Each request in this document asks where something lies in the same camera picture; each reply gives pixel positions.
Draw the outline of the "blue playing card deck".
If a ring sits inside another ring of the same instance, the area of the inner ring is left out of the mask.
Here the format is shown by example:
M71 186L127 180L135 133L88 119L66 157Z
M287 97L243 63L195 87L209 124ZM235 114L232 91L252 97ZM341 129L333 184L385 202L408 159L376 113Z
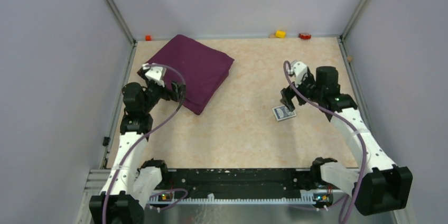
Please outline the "blue playing card deck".
M278 106L272 109L277 122L296 117L295 111L290 111L286 106Z

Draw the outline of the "purple cloth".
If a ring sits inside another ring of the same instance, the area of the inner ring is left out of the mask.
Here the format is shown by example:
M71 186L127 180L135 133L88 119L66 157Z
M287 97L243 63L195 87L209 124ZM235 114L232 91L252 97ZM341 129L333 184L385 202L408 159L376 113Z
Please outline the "purple cloth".
M176 69L185 79L183 106L200 115L213 94L229 76L234 59L192 38L178 34L147 63Z

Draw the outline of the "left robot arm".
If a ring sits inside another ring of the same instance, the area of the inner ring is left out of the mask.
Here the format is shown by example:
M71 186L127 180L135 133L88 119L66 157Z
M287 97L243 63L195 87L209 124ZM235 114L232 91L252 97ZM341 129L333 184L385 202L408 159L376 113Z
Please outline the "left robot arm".
M169 183L169 174L157 166L140 167L139 162L150 134L173 115L153 127L150 111L161 100L185 100L184 83L172 81L163 87L151 80L146 87L137 82L122 88L124 115L119 126L119 145L114 164L103 188L91 197L89 210L94 223L143 223L144 209L155 188Z

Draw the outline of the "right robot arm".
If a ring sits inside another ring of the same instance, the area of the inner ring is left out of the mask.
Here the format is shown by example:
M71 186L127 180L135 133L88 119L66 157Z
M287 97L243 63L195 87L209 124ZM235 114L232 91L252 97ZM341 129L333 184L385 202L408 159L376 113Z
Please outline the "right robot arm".
M343 94L335 67L322 66L312 74L299 61L285 62L283 73L288 86L281 90L281 103L290 111L292 102L310 104L323 112L344 137L355 158L359 171L344 167L332 158L316 158L312 164L310 182L316 188L331 184L342 190L344 199L340 223L345 223L353 209L363 216L406 208L413 174L406 166L398 166L379 146L360 110L349 94Z

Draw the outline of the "red small block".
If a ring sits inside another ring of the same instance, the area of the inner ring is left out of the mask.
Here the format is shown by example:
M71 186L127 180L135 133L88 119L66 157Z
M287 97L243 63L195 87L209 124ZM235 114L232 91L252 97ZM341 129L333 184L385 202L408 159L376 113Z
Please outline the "red small block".
M302 40L309 40L311 39L312 35L309 33L299 33L298 37Z

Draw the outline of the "yellow small block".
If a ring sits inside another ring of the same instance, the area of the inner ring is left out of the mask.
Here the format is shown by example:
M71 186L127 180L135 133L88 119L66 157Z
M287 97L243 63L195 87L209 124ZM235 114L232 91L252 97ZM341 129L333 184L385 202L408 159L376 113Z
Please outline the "yellow small block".
M275 32L275 37L276 38L280 38L280 39L286 38L286 32L285 31L281 31L281 30L277 30Z

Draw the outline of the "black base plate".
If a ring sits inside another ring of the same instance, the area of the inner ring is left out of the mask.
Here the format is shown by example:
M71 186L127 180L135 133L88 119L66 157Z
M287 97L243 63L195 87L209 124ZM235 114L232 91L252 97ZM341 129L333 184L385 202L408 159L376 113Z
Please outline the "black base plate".
M213 194L220 200L268 200L298 199L317 186L307 169L176 169L163 173L156 188L185 189L188 199Z

